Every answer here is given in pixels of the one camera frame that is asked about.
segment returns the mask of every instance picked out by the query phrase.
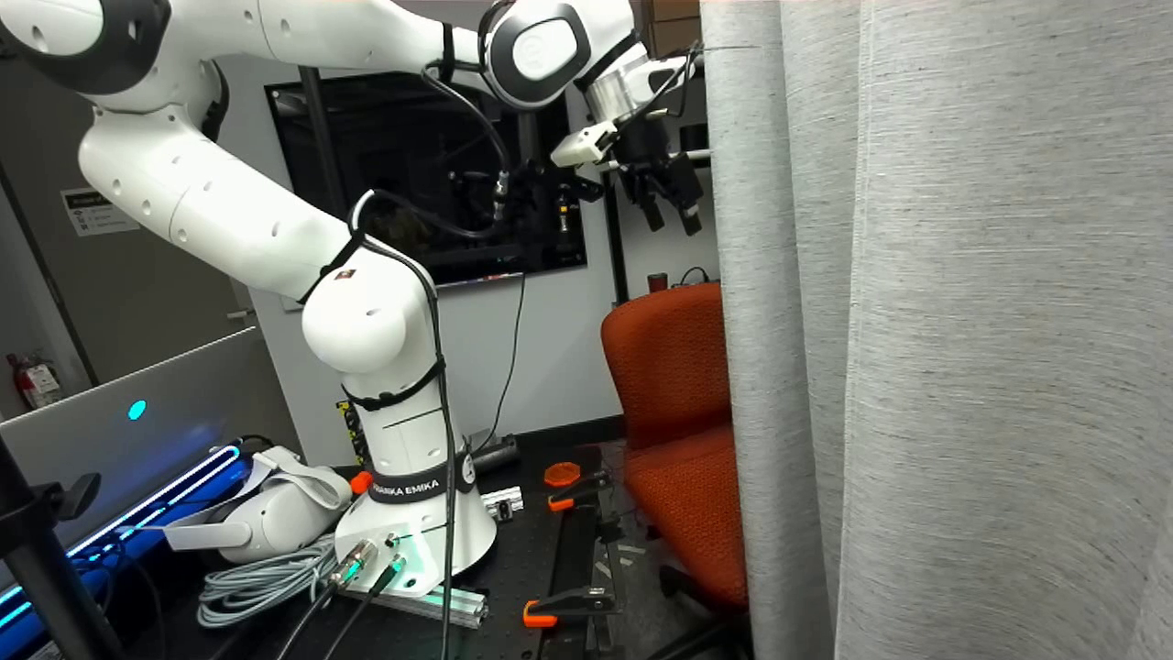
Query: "black cable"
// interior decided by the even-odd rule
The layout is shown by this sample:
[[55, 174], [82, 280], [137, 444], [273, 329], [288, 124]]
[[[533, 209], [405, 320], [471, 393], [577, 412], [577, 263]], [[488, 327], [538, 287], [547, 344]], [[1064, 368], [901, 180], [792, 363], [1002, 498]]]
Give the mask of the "black cable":
[[675, 119], [691, 114], [691, 86], [682, 89], [682, 103], [675, 103]]
[[442, 76], [434, 76], [434, 69], [438, 69], [442, 61], [429, 61], [420, 76], [434, 89], [434, 92], [442, 92], [442, 94], [446, 94], [451, 103], [459, 103], [478, 124], [479, 124], [479, 131], [488, 135], [488, 142], [490, 142], [490, 152], [498, 154], [498, 177], [495, 177], [495, 188], [490, 188], [490, 228], [498, 228], [505, 218], [510, 218], [510, 195], [515, 195], [515, 159], [510, 159], [510, 152], [505, 152], [505, 141], [504, 141], [504, 131], [483, 119], [483, 110], [471, 100], [471, 94], [461, 94], [459, 89], [451, 89], [451, 86], [445, 86]]
[[70, 558], [70, 564], [75, 564], [75, 572], [79, 576], [88, 576], [88, 572], [102, 572], [107, 576], [107, 594], [102, 594], [102, 610], [110, 610], [114, 605], [114, 591], [119, 591], [119, 572], [121, 572], [121, 562], [124, 562], [124, 539], [121, 539], [121, 532], [114, 529], [114, 550], [110, 554], [102, 554], [102, 562], [86, 562], [88, 554], [79, 554], [79, 558]]
[[438, 218], [438, 213], [429, 213], [429, 209], [421, 209], [421, 207], [416, 207], [412, 197], [393, 195], [393, 192], [379, 192], [379, 202], [393, 202], [396, 209], [409, 209], [412, 218], [442, 228], [445, 235], [465, 240], [465, 243], [488, 243], [488, 240], [495, 240], [495, 235], [505, 230], [505, 225], [490, 225], [490, 228], [483, 228], [483, 230], [471, 230], [471, 228], [446, 225], [445, 218]]
[[296, 647], [296, 637], [305, 635], [305, 626], [314, 621], [314, 613], [328, 610], [329, 591], [322, 591], [321, 599], [312, 599], [312, 605], [301, 613], [296, 626], [289, 632], [288, 647], [279, 648], [277, 660], [288, 660], [289, 648]]
[[168, 624], [161, 616], [161, 594], [154, 576], [145, 564], [134, 564], [134, 572], [145, 578], [145, 586], [150, 591], [150, 610], [154, 610], [154, 635], [159, 635], [159, 660], [168, 660]]
[[699, 43], [693, 43], [693, 49], [691, 49], [691, 58], [655, 89], [655, 94], [652, 94], [642, 110], [636, 110], [631, 119], [625, 119], [625, 121], [637, 121], [637, 119], [647, 119], [647, 114], [652, 114], [652, 107], [655, 107], [682, 76], [693, 76], [697, 58], [699, 58]]
[[351, 635], [351, 626], [362, 621], [362, 613], [372, 610], [372, 602], [396, 578], [396, 564], [388, 564], [372, 591], [362, 594], [362, 602], [357, 605], [357, 613], [341, 624], [341, 632], [333, 635], [329, 648], [322, 660], [333, 660], [333, 652], [341, 648], [346, 635]]
[[505, 385], [504, 385], [504, 393], [498, 393], [498, 408], [495, 408], [495, 415], [490, 415], [488, 438], [472, 446], [472, 454], [498, 438], [498, 423], [504, 423], [504, 412], [505, 412], [505, 400], [510, 400], [510, 389], [515, 389], [515, 371], [519, 371], [521, 312], [525, 312], [525, 275], [521, 275], [521, 284], [519, 284], [519, 308], [515, 308], [515, 340], [510, 340]]
[[75, 572], [79, 572], [79, 576], [102, 572], [102, 586], [101, 586], [101, 594], [92, 594], [92, 599], [101, 602], [102, 613], [110, 613], [110, 605], [114, 605], [114, 584], [119, 584], [114, 567], [110, 567], [110, 564], [75, 564]]
[[[351, 230], [367, 235], [362, 209], [379, 195], [384, 195], [384, 192], [367, 192], [357, 202]], [[434, 350], [438, 350], [438, 358], [445, 363], [442, 298], [438, 298], [438, 287], [434, 287], [429, 270], [420, 261], [409, 261], [405, 254], [388, 248], [384, 243], [376, 243], [372, 235], [367, 235], [362, 247], [380, 254], [380, 257], [388, 257], [388, 261], [400, 261], [420, 280], [420, 287], [429, 298]], [[442, 380], [442, 412], [445, 412], [445, 441], [446, 441], [446, 457], [445, 457], [445, 479], [446, 479], [446, 498], [445, 498], [445, 584], [442, 584], [445, 586], [445, 599], [442, 599], [442, 660], [446, 660], [446, 643], [451, 643], [451, 564], [455, 564], [455, 424], [451, 424], [446, 373], [442, 371], [438, 380]]]

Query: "office chair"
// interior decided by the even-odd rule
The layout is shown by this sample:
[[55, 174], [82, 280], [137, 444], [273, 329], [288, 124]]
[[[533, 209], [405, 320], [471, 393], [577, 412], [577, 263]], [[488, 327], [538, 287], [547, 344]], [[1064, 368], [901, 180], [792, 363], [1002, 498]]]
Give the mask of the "office chair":
[[748, 648], [721, 291], [627, 302], [602, 323], [602, 340], [627, 423], [625, 484], [682, 564], [665, 572], [665, 586], [685, 586], [716, 613], [655, 660]]

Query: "monitor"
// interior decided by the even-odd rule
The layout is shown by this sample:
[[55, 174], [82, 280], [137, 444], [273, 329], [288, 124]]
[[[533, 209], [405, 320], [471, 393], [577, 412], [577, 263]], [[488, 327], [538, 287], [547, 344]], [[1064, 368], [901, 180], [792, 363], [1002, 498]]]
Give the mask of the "monitor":
[[[515, 159], [515, 213], [498, 235], [471, 243], [421, 220], [421, 213], [434, 213], [465, 230], [488, 228], [498, 159], [465, 107], [409, 74], [321, 86], [333, 164], [322, 164], [329, 146], [314, 131], [305, 86], [273, 86], [268, 107], [289, 188], [333, 218], [349, 218], [367, 188], [409, 197], [421, 213], [376, 207], [372, 235], [426, 263], [442, 287], [582, 269], [578, 180], [556, 174], [547, 159], [567, 131], [564, 103], [510, 114], [479, 92], [461, 92], [490, 119]], [[341, 197], [328, 195], [328, 177], [336, 177]]]

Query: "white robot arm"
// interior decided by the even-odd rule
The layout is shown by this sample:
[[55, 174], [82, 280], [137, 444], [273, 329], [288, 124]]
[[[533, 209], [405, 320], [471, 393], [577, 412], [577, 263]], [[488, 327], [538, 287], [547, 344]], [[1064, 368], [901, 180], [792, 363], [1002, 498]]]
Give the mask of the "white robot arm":
[[655, 94], [652, 74], [679, 69], [636, 41], [631, 4], [519, 0], [472, 32], [393, 0], [3, 0], [0, 36], [97, 103], [82, 174], [102, 197], [233, 280], [305, 302], [305, 339], [357, 400], [379, 476], [341, 520], [336, 554], [367, 544], [379, 564], [400, 558], [416, 591], [442, 584], [445, 550], [451, 572], [483, 558], [495, 525], [455, 446], [429, 275], [207, 135], [228, 94], [217, 58], [434, 65], [510, 107], [582, 86], [594, 124], [553, 159], [582, 164], [610, 159], [619, 121]]

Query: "gray curtain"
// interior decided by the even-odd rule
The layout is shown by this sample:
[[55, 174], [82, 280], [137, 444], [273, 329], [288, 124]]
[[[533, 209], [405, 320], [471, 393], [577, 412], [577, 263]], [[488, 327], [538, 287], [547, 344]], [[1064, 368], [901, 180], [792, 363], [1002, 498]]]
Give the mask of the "gray curtain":
[[1173, 657], [1173, 4], [708, 0], [764, 660]]

